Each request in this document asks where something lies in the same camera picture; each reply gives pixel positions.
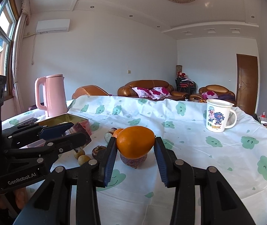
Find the pink metal tin box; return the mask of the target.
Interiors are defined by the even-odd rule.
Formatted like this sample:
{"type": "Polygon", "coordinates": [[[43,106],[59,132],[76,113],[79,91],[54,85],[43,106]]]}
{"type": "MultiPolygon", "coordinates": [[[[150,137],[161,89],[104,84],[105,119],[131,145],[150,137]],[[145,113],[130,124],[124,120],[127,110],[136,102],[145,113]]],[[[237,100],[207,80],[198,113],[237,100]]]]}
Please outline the pink metal tin box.
{"type": "Polygon", "coordinates": [[[37,140],[31,141],[22,148],[44,146],[46,141],[64,136],[64,132],[78,122],[85,128],[89,135],[92,134],[88,119],[66,113],[39,122],[39,125],[42,125],[44,128],[38,131],[37,140]]]}

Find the cream cake roll piece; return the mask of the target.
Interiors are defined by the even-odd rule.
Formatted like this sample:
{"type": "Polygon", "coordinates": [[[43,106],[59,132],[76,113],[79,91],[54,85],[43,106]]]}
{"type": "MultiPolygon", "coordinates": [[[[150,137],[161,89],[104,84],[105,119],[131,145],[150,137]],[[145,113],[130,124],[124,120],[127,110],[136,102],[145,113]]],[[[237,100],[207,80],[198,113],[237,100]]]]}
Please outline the cream cake roll piece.
{"type": "Polygon", "coordinates": [[[108,131],[106,131],[106,133],[104,134],[104,140],[105,140],[105,142],[106,142],[107,144],[109,143],[111,137],[113,137],[113,134],[114,134],[114,132],[115,132],[116,130],[117,130],[117,128],[112,127],[112,128],[110,128],[108,131]]]}

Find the layered cake roll slice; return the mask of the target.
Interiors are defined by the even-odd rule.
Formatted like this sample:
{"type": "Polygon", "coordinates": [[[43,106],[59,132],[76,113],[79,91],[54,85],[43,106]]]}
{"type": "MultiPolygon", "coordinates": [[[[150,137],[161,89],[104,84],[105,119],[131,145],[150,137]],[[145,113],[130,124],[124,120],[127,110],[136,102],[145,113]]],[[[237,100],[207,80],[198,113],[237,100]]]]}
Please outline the layered cake roll slice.
{"type": "Polygon", "coordinates": [[[89,137],[88,132],[85,130],[85,128],[78,122],[72,127],[70,127],[68,130],[64,132],[64,135],[71,135],[74,133],[83,133],[86,137],[89,137]]]}

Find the brown leather chair back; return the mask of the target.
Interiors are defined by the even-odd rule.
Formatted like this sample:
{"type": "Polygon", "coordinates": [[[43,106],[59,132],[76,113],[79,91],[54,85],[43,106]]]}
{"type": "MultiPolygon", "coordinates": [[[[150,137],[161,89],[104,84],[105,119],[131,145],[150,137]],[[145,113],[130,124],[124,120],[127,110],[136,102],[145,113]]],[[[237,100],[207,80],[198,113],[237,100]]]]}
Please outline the brown leather chair back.
{"type": "Polygon", "coordinates": [[[72,99],[77,99],[82,95],[110,96],[105,90],[96,85],[85,85],[75,90],[72,95],[72,99]]]}

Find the window with frame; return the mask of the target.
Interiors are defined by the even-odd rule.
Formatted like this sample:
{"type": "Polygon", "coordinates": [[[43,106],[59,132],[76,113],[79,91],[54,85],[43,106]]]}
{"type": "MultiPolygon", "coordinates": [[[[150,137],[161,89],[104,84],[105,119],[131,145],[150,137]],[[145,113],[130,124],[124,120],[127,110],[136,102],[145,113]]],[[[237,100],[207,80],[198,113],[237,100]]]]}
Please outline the window with frame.
{"type": "Polygon", "coordinates": [[[0,3],[0,75],[7,77],[4,88],[4,95],[7,98],[13,96],[12,50],[16,25],[17,19],[10,0],[2,0],[0,3]]]}

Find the beige curtain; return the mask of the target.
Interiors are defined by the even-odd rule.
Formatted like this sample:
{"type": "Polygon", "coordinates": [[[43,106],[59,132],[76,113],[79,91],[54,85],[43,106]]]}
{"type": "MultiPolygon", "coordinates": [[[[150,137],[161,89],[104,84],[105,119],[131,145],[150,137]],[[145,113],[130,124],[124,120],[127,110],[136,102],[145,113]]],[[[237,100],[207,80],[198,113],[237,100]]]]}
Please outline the beige curtain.
{"type": "Polygon", "coordinates": [[[25,26],[29,25],[31,17],[30,11],[30,0],[21,0],[21,15],[18,19],[15,35],[14,35],[14,43],[13,43],[13,51],[12,51],[12,77],[13,77],[13,103],[16,114],[21,114],[23,112],[23,102],[20,92],[20,83],[18,81],[18,66],[20,64],[20,54],[21,54],[21,46],[22,39],[25,30],[25,26]]]}

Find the white cartoon mug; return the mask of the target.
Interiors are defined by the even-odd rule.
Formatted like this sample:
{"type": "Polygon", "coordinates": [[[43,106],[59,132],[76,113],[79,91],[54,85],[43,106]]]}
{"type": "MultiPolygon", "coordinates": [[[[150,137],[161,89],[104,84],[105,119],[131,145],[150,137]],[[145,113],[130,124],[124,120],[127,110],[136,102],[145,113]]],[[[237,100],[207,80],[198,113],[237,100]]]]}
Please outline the white cartoon mug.
{"type": "Polygon", "coordinates": [[[206,113],[206,128],[214,133],[221,133],[225,129],[233,128],[237,123],[237,114],[232,109],[233,103],[219,99],[208,99],[206,113]],[[227,124],[230,114],[233,115],[233,123],[227,124]]]}

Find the brown leather sofa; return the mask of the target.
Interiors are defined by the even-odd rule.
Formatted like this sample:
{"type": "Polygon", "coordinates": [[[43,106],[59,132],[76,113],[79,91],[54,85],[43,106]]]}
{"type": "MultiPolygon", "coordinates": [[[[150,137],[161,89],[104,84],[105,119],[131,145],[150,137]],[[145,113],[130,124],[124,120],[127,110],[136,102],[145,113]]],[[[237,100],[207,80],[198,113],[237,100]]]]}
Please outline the brown leather sofa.
{"type": "Polygon", "coordinates": [[[136,80],[126,83],[124,86],[118,89],[117,95],[122,97],[138,98],[138,94],[134,91],[134,88],[141,88],[146,90],[152,90],[156,88],[163,88],[165,92],[170,94],[167,99],[175,101],[184,101],[189,98],[189,94],[186,92],[179,92],[174,90],[173,86],[164,80],[136,80]]]}

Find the white wall air conditioner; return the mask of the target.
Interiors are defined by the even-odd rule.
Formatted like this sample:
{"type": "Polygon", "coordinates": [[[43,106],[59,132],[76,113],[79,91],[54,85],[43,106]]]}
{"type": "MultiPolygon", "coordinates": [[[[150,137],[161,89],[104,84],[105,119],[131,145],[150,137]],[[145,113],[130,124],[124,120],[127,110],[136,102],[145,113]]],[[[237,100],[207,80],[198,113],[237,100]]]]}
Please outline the white wall air conditioner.
{"type": "Polygon", "coordinates": [[[36,33],[58,33],[69,31],[70,19],[52,19],[37,22],[36,33]]]}

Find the dark chocolate muffin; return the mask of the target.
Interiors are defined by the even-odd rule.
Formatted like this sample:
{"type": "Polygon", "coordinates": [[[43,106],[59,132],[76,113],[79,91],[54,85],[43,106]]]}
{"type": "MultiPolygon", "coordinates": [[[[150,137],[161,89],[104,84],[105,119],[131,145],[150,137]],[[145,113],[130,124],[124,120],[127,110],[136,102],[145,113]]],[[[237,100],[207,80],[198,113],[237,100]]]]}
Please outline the dark chocolate muffin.
{"type": "Polygon", "coordinates": [[[93,148],[92,149],[92,156],[93,156],[93,158],[96,158],[97,157],[97,155],[100,153],[100,152],[102,152],[102,151],[104,151],[104,150],[106,150],[106,146],[96,146],[95,148],[93,148]]]}

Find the pink electric kettle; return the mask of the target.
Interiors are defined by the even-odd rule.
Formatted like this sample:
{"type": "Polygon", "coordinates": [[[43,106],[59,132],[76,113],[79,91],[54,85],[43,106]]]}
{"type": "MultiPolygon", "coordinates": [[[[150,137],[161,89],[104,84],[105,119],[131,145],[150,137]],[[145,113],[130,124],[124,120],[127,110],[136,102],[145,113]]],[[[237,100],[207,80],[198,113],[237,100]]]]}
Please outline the pink electric kettle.
{"type": "Polygon", "coordinates": [[[44,110],[48,117],[59,116],[67,112],[62,74],[37,78],[34,86],[36,107],[44,110]]]}

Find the pink floral cushion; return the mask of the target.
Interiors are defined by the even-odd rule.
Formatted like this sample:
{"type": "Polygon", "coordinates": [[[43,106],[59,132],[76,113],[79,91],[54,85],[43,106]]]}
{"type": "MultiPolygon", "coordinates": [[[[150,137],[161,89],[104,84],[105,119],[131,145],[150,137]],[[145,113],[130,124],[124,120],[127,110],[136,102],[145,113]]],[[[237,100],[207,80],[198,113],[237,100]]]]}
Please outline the pink floral cushion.
{"type": "Polygon", "coordinates": [[[138,95],[139,98],[153,99],[151,91],[146,88],[133,87],[132,90],[138,95]]]}
{"type": "Polygon", "coordinates": [[[150,91],[154,100],[160,100],[171,96],[170,92],[164,87],[154,87],[150,89],[150,91]]]}

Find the black stacked chairs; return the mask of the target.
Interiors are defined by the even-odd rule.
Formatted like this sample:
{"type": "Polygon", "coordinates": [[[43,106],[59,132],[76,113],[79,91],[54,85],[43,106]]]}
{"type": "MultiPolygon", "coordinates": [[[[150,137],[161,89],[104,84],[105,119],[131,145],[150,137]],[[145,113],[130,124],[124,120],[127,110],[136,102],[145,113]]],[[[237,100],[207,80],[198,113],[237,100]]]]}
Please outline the black stacked chairs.
{"type": "Polygon", "coordinates": [[[185,92],[190,94],[196,93],[196,83],[189,79],[187,75],[182,72],[182,65],[176,66],[176,88],[178,92],[185,92]]]}

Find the large orange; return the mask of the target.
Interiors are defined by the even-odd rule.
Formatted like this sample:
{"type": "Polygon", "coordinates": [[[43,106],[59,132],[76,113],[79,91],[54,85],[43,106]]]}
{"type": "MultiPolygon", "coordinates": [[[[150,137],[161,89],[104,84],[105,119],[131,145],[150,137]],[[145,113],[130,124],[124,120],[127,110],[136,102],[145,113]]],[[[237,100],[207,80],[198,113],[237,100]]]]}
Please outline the large orange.
{"type": "Polygon", "coordinates": [[[154,132],[143,126],[124,128],[116,138],[119,152],[127,159],[138,159],[146,155],[155,143],[154,132]]]}

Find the brown wooden door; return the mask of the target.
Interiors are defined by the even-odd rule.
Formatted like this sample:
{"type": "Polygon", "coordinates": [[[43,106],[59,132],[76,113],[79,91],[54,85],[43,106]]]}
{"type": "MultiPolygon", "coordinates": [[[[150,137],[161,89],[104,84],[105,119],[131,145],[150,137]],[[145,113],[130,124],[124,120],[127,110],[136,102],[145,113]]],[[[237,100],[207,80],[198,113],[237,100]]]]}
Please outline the brown wooden door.
{"type": "Polygon", "coordinates": [[[256,109],[258,93],[258,60],[256,56],[237,54],[237,103],[249,115],[256,109]]]}

